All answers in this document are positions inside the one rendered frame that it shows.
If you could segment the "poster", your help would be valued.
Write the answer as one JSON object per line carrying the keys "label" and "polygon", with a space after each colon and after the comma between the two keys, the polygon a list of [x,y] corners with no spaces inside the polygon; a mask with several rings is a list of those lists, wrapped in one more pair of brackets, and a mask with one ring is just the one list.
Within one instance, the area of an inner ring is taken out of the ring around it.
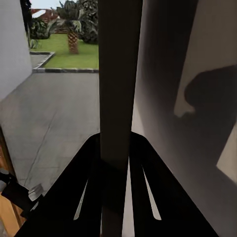
{"label": "poster", "polygon": [[98,0],[102,236],[121,237],[143,0]]}

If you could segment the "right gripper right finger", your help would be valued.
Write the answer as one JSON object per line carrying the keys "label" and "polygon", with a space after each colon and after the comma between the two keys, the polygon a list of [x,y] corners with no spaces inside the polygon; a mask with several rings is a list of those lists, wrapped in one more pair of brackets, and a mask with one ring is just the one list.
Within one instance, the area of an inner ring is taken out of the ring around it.
{"label": "right gripper right finger", "polygon": [[[135,237],[219,237],[149,141],[135,132],[129,165]],[[161,220],[153,216],[144,173]]]}

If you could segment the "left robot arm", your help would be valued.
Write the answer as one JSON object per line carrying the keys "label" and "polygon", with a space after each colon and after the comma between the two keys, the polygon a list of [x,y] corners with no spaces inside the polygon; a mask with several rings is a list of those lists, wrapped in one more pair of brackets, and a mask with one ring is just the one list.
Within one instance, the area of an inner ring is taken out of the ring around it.
{"label": "left robot arm", "polygon": [[0,192],[1,195],[9,199],[13,204],[23,210],[20,216],[28,219],[34,211],[33,207],[37,202],[43,199],[42,193],[44,192],[41,184],[36,185],[28,190],[21,186],[7,169],[0,167]]}

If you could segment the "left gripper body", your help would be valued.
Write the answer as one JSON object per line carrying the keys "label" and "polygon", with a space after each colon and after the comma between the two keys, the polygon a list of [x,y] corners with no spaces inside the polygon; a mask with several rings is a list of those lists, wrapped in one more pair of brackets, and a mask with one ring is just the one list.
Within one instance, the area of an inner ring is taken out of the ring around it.
{"label": "left gripper body", "polygon": [[20,215],[23,218],[25,218],[27,213],[33,209],[33,207],[37,204],[40,197],[42,196],[40,195],[35,201],[31,201],[29,198],[28,191],[28,189],[21,186],[19,189],[17,189],[17,191],[13,194],[11,198],[11,202],[23,210]]}

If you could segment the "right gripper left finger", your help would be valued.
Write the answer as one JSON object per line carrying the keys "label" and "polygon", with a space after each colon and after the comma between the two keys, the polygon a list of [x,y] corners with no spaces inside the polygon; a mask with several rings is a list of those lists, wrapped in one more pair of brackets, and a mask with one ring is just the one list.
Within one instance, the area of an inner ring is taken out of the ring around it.
{"label": "right gripper left finger", "polygon": [[[73,220],[85,186],[79,218]],[[102,200],[97,133],[83,144],[14,237],[101,237]]]}

